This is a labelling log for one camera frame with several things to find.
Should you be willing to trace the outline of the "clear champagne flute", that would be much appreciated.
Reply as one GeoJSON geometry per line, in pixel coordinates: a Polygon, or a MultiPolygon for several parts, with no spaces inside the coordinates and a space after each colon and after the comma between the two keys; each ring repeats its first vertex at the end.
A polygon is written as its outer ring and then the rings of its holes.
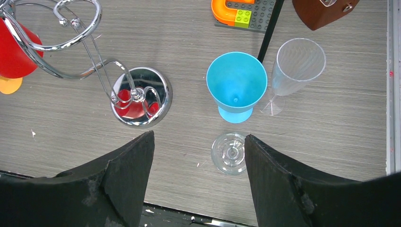
{"type": "Polygon", "coordinates": [[[279,48],[271,73],[269,101],[260,112],[270,116],[285,107],[285,97],[317,79],[326,67],[323,48],[308,38],[293,38],[279,48]]]}

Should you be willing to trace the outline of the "small clear glass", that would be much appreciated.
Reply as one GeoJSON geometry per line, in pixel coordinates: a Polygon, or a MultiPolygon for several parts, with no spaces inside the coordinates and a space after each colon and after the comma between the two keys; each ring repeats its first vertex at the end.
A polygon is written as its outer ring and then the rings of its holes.
{"type": "Polygon", "coordinates": [[[246,171],[245,135],[240,132],[220,134],[211,146],[211,159],[216,168],[226,175],[240,175],[246,171]]]}

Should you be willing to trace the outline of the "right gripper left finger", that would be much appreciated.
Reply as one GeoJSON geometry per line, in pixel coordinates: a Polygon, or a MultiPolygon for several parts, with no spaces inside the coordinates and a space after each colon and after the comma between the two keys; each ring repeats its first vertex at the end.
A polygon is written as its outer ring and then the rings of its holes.
{"type": "Polygon", "coordinates": [[[0,177],[3,227],[137,227],[155,150],[153,131],[54,177],[0,177]]]}

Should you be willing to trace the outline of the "blue wine glass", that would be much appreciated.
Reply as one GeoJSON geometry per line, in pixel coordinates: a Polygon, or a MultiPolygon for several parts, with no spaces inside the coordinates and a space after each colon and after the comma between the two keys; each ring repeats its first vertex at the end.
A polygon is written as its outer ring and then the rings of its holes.
{"type": "Polygon", "coordinates": [[[220,116],[229,123],[242,123],[264,96],[268,75],[262,63],[244,52],[227,52],[209,66],[206,83],[218,105],[220,116]]]}

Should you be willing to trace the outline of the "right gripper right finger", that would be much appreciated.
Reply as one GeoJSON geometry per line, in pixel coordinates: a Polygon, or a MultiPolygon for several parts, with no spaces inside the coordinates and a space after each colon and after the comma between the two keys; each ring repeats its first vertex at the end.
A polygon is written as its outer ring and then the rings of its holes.
{"type": "Polygon", "coordinates": [[[253,135],[245,162],[260,227],[398,227],[401,174],[356,181],[297,161],[253,135]]]}

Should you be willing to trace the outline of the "yellow wine glass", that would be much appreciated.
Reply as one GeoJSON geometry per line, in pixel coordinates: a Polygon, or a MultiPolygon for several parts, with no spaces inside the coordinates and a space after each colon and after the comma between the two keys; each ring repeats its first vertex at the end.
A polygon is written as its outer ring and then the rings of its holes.
{"type": "Polygon", "coordinates": [[[6,95],[16,92],[22,85],[23,78],[9,79],[0,77],[0,92],[6,95]]]}

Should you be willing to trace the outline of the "red wine glass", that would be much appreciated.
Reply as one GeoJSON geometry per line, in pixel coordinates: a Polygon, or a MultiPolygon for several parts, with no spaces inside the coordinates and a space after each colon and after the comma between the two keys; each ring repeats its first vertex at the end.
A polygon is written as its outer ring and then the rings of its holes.
{"type": "Polygon", "coordinates": [[[22,51],[3,20],[0,21],[0,75],[9,79],[27,76],[37,65],[22,51]]]}

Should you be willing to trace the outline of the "chrome wine glass rack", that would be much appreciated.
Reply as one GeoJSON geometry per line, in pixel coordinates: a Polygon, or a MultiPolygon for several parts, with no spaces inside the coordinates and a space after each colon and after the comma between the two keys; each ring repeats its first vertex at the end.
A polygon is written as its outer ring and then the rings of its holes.
{"type": "Polygon", "coordinates": [[[5,22],[17,44],[37,65],[37,69],[42,69],[61,79],[82,80],[97,74],[110,101],[114,116],[128,126],[151,127],[166,116],[172,104],[172,86],[168,78],[154,68],[129,69],[118,59],[103,58],[100,53],[97,53],[99,62],[90,55],[92,66],[82,73],[71,74],[58,70],[44,60],[45,52],[59,52],[78,44],[87,47],[88,41],[95,41],[93,33],[102,18],[102,6],[98,1],[91,1],[95,8],[95,15],[88,25],[85,25],[76,15],[68,19],[62,14],[62,10],[68,10],[71,1],[55,1],[50,11],[57,18],[60,26],[70,27],[76,32],[75,37],[55,45],[43,45],[36,34],[17,21],[16,6],[23,4],[21,0],[1,1],[0,20],[5,22]]]}

